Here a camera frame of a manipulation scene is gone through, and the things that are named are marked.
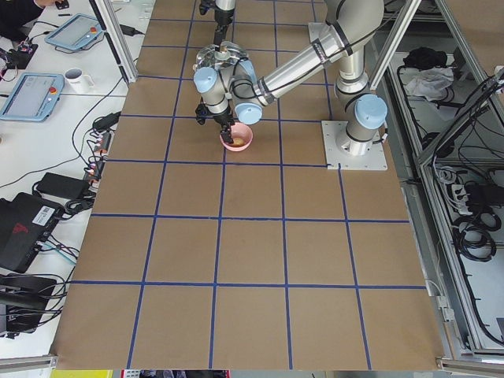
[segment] brown paper surface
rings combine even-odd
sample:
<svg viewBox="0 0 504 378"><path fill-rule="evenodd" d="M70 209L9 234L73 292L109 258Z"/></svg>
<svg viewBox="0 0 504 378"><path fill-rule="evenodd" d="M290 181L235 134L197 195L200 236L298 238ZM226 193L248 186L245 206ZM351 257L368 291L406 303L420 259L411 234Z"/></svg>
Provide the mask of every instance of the brown paper surface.
<svg viewBox="0 0 504 378"><path fill-rule="evenodd" d="M192 118L191 66L215 27L198 4L154 7L53 345L58 368L436 369L443 350L390 154L387 172L326 169L320 120L343 115L323 74L269 106L247 150L225 152L219 126ZM310 2L237 6L228 35L260 74L321 20Z"/></svg>

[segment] white table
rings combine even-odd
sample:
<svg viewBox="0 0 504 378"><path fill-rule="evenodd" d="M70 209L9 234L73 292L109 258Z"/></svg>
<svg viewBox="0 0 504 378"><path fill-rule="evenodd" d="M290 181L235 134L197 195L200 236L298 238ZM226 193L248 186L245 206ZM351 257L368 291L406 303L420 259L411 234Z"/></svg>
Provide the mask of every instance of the white table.
<svg viewBox="0 0 504 378"><path fill-rule="evenodd" d="M149 20L141 17L144 16L144 10L150 7L149 0L132 0L128 3L115 5L114 9L119 9L116 15L121 24L132 26L145 33ZM58 14L65 13L70 13L72 15L83 13L93 17L95 16L88 1L70 0L70 7L67 9L57 10L55 6L48 6L39 18L39 21L61 25L70 18L58 16ZM53 30L54 28L48 24L37 23L31 30L30 36ZM68 69L80 68L86 74L90 75L95 82L94 88L91 89L88 95L105 95L109 93L120 78L119 68L113 58L109 44L105 39L89 50L78 51L74 54L65 54L61 51L56 51L54 46L44 41L44 38L44 35L34 38L33 42L37 43L39 48L28 64L26 72L63 74ZM136 59L142 47L143 35L134 35L132 37L125 36L124 38L133 59ZM6 77L10 78L12 75L13 70L10 70L7 72ZM0 93L10 93L16 82L17 80L13 80L9 83L0 81ZM74 95L76 92L69 85L66 85L62 93ZM121 83L112 95L125 96L127 93L128 86L126 83Z"/></svg>
<svg viewBox="0 0 504 378"><path fill-rule="evenodd" d="M83 13L94 16L89 3L85 0L69 0L70 8L57 10L55 6L46 7L41 21L51 24L63 24L68 17L60 17L60 13ZM126 24L145 32L148 26L154 0L131 0L129 3L116 4L117 18L121 24ZM38 23L32 29L30 36L38 35L44 31L54 30L49 25ZM65 86L59 103L52 114L40 123L13 122L0 120L0 186L10 183L26 172L45 169L59 162L74 158L77 153L72 147L72 132L83 115L120 80L120 72L106 41L100 42L88 51L76 54L58 52L53 46L43 40L43 35L36 37L35 43L39 49L27 67L27 72L63 73L67 69L79 67L91 75L96 82L96 88L86 95L76 94L70 86ZM125 36L133 58L139 56L143 42L143 35L134 37ZM8 94L13 89L16 80L12 83L0 82L0 93ZM86 117L75 134L76 145L80 147L84 132L91 127L92 121L100 116L122 109L128 87L124 82ZM0 98L0 106L5 103L5 98ZM83 156L91 156L91 152L84 145ZM82 178L84 162L80 159L65 163L57 168L48 169L47 172L58 173L65 176ZM30 174L19 182L0 188L0 198L12 200L17 193L31 193L32 184L40 180L45 172ZM91 211L88 210L76 215L71 220L60 222L54 230L54 236L67 246L80 248L84 232ZM72 270L72 264L58 254L39 254L31 264L27 273L55 273L64 278ZM9 271L0 269L0 274ZM21 334L14 340L0 339L1 358L22 358L47 354L53 341L59 318L56 318L38 328L32 334Z"/></svg>
<svg viewBox="0 0 504 378"><path fill-rule="evenodd" d="M26 172L55 165L76 156L71 137L74 127L100 96L62 95L53 113L41 123L13 122L0 120L0 185L14 181ZM75 141L80 146L84 132L92 121L102 115L122 109L124 97L105 98L79 127ZM84 157L91 156L87 147ZM66 163L49 172L83 177L84 163L78 159ZM20 182L0 189L0 198L12 200L17 193L31 193L32 184L40 180L44 172L31 174ZM67 246L80 248L91 211L76 215L71 220L61 221L54 230L54 236ZM58 254L39 254L31 264L28 274L55 273L66 278L72 265ZM0 268L0 274L9 271ZM53 341L59 318L43 325L32 334L21 334L14 340L0 339L0 358L32 357L47 354Z"/></svg>

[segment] power adapter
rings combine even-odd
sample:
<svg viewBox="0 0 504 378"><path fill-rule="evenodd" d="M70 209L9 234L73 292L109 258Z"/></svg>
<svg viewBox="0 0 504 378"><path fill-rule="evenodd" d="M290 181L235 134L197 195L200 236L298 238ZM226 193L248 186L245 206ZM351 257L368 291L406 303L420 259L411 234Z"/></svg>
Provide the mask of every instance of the power adapter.
<svg viewBox="0 0 504 378"><path fill-rule="evenodd" d="M121 24L119 26L120 26L120 30L123 32L123 34L128 35L130 37L132 37L133 35L144 34L141 31L136 30L132 26L127 26L127 25L123 25L123 24Z"/></svg>
<svg viewBox="0 0 504 378"><path fill-rule="evenodd" d="M93 122L93 129L97 132L109 130L117 122L119 122L120 112L107 114L104 117L99 117Z"/></svg>
<svg viewBox="0 0 504 378"><path fill-rule="evenodd" d="M89 186L89 183L84 180L48 172L34 186L34 189L45 195L53 195L66 199L79 199L88 192Z"/></svg>

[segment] red label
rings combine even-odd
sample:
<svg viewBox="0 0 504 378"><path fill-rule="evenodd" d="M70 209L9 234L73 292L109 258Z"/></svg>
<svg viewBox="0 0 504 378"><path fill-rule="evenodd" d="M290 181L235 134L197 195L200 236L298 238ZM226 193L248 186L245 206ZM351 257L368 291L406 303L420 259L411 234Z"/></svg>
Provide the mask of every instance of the red label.
<svg viewBox="0 0 504 378"><path fill-rule="evenodd" d="M24 232L25 234L28 234L28 229L23 226L21 223L16 223L13 229L13 234L19 234L21 232Z"/></svg>

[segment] yellow object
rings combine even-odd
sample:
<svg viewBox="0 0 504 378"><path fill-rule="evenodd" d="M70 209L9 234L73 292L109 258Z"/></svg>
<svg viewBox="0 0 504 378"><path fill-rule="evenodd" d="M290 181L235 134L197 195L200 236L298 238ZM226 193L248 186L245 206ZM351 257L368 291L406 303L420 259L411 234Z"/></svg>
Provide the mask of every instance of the yellow object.
<svg viewBox="0 0 504 378"><path fill-rule="evenodd" d="M50 378L112 378L112 370L53 370Z"/></svg>

